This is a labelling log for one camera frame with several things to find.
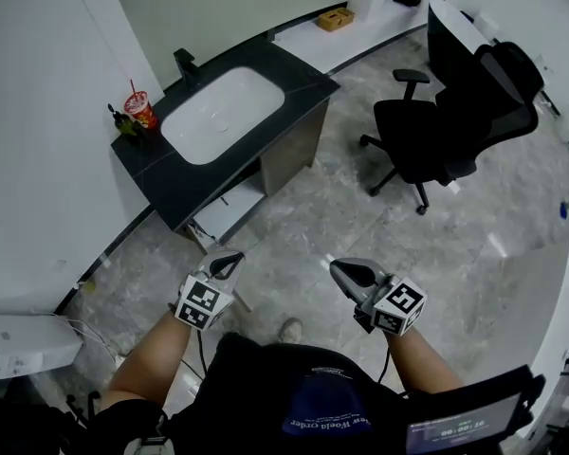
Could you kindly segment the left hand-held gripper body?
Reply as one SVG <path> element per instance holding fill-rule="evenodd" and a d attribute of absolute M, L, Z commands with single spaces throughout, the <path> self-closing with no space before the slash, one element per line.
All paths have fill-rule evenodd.
<path fill-rule="evenodd" d="M 192 272 L 179 288 L 174 317 L 198 331 L 206 331 L 234 301 L 233 296 L 211 287 Z"/>

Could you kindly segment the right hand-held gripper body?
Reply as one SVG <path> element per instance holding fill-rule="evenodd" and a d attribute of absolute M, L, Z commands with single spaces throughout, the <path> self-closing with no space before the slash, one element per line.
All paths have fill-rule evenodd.
<path fill-rule="evenodd" d="M 384 334 L 402 336 L 421 315 L 427 295 L 409 278 L 399 278 L 374 261 L 362 260 L 374 270 L 375 283 L 367 288 L 339 287 L 355 304 L 354 320 L 367 334 L 378 329 Z"/>

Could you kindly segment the person's right forearm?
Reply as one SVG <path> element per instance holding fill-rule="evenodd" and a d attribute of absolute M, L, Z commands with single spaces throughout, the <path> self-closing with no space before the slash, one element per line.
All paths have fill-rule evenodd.
<path fill-rule="evenodd" d="M 392 361 L 407 391 L 439 393 L 464 386 L 460 376 L 414 327 L 402 336 L 387 334 L 386 339 Z"/>

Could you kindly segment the person's left forearm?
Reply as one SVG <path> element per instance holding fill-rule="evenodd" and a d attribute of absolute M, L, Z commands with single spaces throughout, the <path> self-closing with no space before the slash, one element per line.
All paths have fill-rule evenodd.
<path fill-rule="evenodd" d="M 101 397 L 101 410 L 128 400 L 145 400 L 162 408 L 191 331 L 167 311 L 118 367 Z"/>

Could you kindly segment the person's shoe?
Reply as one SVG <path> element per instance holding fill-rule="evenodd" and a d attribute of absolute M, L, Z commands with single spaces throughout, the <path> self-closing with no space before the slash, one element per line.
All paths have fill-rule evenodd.
<path fill-rule="evenodd" d="M 298 318 L 288 318 L 281 326 L 278 340 L 287 344 L 299 344 L 303 336 L 303 323 Z"/>

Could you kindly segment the person's dark shirt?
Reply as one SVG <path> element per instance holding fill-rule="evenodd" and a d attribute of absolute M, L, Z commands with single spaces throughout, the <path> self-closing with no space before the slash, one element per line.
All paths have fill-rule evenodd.
<path fill-rule="evenodd" d="M 194 401 L 167 415 L 145 401 L 100 411 L 90 455 L 406 455 L 408 391 L 323 348 L 224 336 Z"/>

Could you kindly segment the black chest-mounted screen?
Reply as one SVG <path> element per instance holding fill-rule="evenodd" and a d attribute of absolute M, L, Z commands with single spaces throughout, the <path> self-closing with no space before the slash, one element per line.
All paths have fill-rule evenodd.
<path fill-rule="evenodd" d="M 545 377 L 524 365 L 452 391 L 413 393 L 406 455 L 503 455 L 500 442 L 534 421 Z"/>

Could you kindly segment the white sink basin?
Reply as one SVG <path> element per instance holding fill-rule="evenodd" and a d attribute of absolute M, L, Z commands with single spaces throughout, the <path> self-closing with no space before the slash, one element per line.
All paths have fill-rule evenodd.
<path fill-rule="evenodd" d="M 206 165 L 278 111 L 283 90 L 248 67 L 235 67 L 184 101 L 161 134 L 193 165 Z"/>

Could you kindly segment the black office chair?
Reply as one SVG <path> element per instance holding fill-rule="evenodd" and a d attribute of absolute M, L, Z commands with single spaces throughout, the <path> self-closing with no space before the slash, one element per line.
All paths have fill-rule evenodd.
<path fill-rule="evenodd" d="M 449 183 L 476 172 L 480 153 L 507 140 L 535 131 L 539 117 L 534 104 L 543 90 L 540 70 L 516 44 L 480 45 L 461 64 L 434 100 L 417 100 L 414 90 L 430 77 L 412 69 L 396 69 L 406 83 L 400 100 L 374 106 L 377 137 L 363 135 L 362 147 L 374 145 L 390 158 L 393 168 L 368 190 L 377 196 L 395 176 L 416 187 L 423 215 L 430 205 L 425 184 Z"/>

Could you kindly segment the green soap bottle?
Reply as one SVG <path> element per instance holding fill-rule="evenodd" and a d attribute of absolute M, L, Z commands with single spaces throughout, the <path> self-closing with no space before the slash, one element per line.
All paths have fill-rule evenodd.
<path fill-rule="evenodd" d="M 107 108 L 112 115 L 115 127 L 122 135 L 130 137 L 139 137 L 137 124 L 126 114 L 117 111 L 110 103 Z"/>

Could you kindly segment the red paper cup with straw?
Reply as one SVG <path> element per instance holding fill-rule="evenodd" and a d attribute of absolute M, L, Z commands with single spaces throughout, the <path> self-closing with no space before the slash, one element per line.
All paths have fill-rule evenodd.
<path fill-rule="evenodd" d="M 145 91 L 137 91 L 132 80 L 131 95 L 124 102 L 124 112 L 130 115 L 142 128 L 154 130 L 158 120 Z"/>

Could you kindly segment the white box appliance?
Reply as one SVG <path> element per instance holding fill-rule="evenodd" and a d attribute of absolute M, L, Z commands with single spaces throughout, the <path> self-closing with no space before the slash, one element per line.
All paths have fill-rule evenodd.
<path fill-rule="evenodd" d="M 0 315 L 0 380 L 68 366 L 82 345 L 65 318 Z"/>

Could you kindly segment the black faucet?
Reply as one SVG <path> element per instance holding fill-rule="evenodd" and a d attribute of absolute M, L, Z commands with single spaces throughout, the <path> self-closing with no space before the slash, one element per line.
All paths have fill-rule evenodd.
<path fill-rule="evenodd" d="M 193 63 L 194 56 L 184 48 L 179 48 L 174 52 L 174 60 L 185 85 L 192 89 L 196 87 L 200 80 L 200 70 Z"/>

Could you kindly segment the black white folded table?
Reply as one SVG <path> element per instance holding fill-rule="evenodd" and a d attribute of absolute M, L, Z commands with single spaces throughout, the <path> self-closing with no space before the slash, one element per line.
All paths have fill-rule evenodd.
<path fill-rule="evenodd" d="M 466 69 L 480 46 L 491 46 L 470 19 L 446 0 L 429 0 L 427 31 L 430 69 L 445 86 Z"/>

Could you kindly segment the cardboard box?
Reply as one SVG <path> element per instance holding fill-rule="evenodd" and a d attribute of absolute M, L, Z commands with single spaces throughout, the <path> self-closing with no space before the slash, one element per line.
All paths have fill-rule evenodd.
<path fill-rule="evenodd" d="M 326 11 L 318 16 L 317 26 L 324 31 L 333 32 L 350 25 L 355 14 L 347 8 L 337 8 Z"/>

